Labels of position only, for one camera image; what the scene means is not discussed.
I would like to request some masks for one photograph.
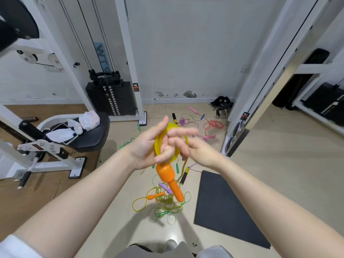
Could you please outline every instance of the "white sleeve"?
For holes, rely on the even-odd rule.
[[[9,235],[0,243],[1,258],[43,258],[34,249],[14,235]]]

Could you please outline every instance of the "black padded seat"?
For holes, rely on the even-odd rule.
[[[84,152],[92,152],[100,150],[107,139],[110,129],[110,119],[107,113],[105,112],[97,112],[100,122],[99,125],[91,129],[89,131],[84,130],[84,132],[79,135],[76,139],[74,139],[71,143],[66,145],[67,147],[71,147],[75,149],[77,152],[84,153]]]

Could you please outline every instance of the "wall socket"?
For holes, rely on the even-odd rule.
[[[240,72],[247,73],[250,71],[251,67],[252,67],[252,65],[243,65]]]

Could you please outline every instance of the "wall stain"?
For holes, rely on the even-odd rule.
[[[159,95],[159,97],[163,97],[164,95],[162,94],[162,92],[161,91],[157,91],[156,92],[156,94],[158,94]]]
[[[184,92],[183,96],[185,96],[187,98],[196,98],[197,94],[196,93],[192,93],[191,90],[188,90],[188,91]]]

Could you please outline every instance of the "hand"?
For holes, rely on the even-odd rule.
[[[155,156],[154,152],[155,138],[167,127],[168,122],[169,118],[165,116],[157,125],[140,134],[132,143],[123,148],[129,151],[135,170],[147,168],[157,163],[167,162],[173,157],[175,147],[168,145],[167,136],[165,136],[162,141],[160,148],[161,154]],[[198,130],[187,130],[189,130],[191,134],[198,134]],[[185,156],[190,155],[190,148],[185,142],[179,143],[178,147],[181,150],[181,154]]]
[[[190,135],[190,130],[185,128],[172,129],[167,133],[168,144],[173,147],[181,147],[183,140],[180,137],[185,135]],[[207,144],[204,140],[200,138],[188,138],[190,154],[184,155],[183,157],[191,157],[198,164],[215,169],[216,163],[222,157],[220,152],[217,152],[212,146]]]

